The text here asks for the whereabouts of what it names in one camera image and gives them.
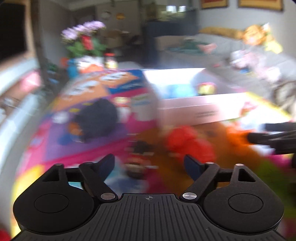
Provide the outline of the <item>colourful cartoon play mat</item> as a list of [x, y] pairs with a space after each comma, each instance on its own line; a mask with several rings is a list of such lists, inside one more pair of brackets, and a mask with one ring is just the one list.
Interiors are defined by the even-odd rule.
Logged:
[[295, 240], [295, 123], [205, 68], [70, 83], [25, 152], [14, 240]]

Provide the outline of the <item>blue white wet wipes pack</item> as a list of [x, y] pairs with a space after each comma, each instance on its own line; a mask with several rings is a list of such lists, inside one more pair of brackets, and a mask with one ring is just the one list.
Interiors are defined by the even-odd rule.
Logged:
[[195, 97], [197, 92], [191, 85], [173, 84], [166, 87], [166, 98], [187, 98]]

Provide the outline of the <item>yellow sofa cushion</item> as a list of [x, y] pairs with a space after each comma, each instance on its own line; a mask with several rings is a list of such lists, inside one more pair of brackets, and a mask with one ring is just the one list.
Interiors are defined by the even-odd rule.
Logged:
[[230, 39], [241, 40], [244, 31], [232, 28], [223, 28], [223, 27], [205, 27], [199, 30], [201, 34], [215, 35], [215, 36], [223, 36]]

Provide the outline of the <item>dark blue cabinet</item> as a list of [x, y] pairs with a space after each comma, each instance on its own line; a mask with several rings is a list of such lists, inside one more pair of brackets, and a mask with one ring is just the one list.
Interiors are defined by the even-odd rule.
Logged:
[[196, 35], [197, 31], [196, 19], [145, 22], [142, 25], [142, 62], [156, 66], [161, 51], [177, 46], [186, 36]]

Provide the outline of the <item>black plush cat toy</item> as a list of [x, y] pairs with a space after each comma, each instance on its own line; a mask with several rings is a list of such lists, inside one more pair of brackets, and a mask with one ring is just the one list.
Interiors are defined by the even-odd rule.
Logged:
[[78, 130], [78, 140], [86, 143], [93, 138], [106, 137], [112, 133], [118, 122], [116, 106], [108, 99], [100, 98], [75, 115], [72, 134]]

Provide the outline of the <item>light blue small box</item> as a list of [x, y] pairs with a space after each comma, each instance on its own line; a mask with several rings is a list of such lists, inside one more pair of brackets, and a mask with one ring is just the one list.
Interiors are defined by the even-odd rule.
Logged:
[[152, 121], [156, 119], [156, 103], [150, 93], [132, 97], [132, 112], [137, 121]]

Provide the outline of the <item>red framed wall picture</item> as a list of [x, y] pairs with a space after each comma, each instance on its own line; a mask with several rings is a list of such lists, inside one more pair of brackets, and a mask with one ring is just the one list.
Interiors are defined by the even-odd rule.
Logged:
[[200, 0], [201, 9], [226, 8], [228, 0]]

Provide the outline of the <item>pink cardboard box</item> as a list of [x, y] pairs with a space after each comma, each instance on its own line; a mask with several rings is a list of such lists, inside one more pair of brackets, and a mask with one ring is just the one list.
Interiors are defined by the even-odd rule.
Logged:
[[[158, 126], [195, 126], [230, 120], [240, 116], [246, 93], [239, 87], [206, 68], [151, 69], [143, 71], [150, 94], [156, 103]], [[200, 83], [216, 84], [216, 94], [199, 95]], [[173, 84], [191, 85], [197, 95], [187, 98], [166, 98], [166, 87]]]

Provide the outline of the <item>purple orchid flower pot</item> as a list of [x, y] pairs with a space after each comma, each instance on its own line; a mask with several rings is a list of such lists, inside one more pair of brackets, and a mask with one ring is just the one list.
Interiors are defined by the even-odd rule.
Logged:
[[90, 21], [62, 30], [61, 38], [68, 51], [68, 57], [62, 60], [66, 69], [69, 59], [75, 60], [79, 73], [104, 69], [103, 54], [106, 45], [100, 39], [100, 34], [105, 29], [103, 22]]

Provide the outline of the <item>red orange plush toy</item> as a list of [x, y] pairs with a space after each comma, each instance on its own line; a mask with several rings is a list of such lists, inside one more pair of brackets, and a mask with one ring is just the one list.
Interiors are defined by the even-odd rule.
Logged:
[[170, 130], [164, 137], [164, 145], [181, 165], [186, 155], [201, 163], [216, 160], [212, 144], [204, 138], [198, 138], [198, 132], [191, 126], [179, 126]]

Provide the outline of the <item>white wooden TV cabinet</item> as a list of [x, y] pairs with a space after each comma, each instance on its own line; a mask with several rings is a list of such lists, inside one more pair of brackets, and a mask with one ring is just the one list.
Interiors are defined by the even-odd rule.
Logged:
[[40, 65], [34, 54], [1, 61], [1, 170], [16, 139], [36, 112], [35, 91], [41, 85]]

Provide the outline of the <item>yellow pudding toy pink plate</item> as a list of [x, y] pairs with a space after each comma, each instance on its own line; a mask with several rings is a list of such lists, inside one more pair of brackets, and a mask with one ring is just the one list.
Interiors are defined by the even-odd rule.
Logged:
[[197, 87], [199, 95], [213, 95], [216, 94], [216, 84], [212, 82], [203, 82], [200, 83]]

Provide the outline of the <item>grey covered sofa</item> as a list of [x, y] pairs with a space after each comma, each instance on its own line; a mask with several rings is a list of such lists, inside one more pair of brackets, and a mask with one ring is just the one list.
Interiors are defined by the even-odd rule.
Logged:
[[202, 56], [168, 50], [159, 54], [163, 68], [207, 68], [228, 83], [264, 97], [290, 114], [295, 114], [295, 58], [250, 46], [241, 40], [197, 34], [186, 36], [208, 43], [199, 46]]

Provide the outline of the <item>yellow duck plush toy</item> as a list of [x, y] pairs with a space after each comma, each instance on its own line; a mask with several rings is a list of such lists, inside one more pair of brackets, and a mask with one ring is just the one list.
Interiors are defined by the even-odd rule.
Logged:
[[263, 46], [265, 51], [280, 54], [283, 51], [281, 44], [274, 38], [269, 23], [251, 25], [244, 30], [242, 39], [245, 44]]

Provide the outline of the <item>glass jar red lid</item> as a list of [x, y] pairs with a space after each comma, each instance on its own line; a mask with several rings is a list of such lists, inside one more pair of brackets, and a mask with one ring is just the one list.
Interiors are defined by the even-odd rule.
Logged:
[[118, 68], [118, 63], [114, 53], [105, 53], [105, 67], [107, 69], [116, 70]]

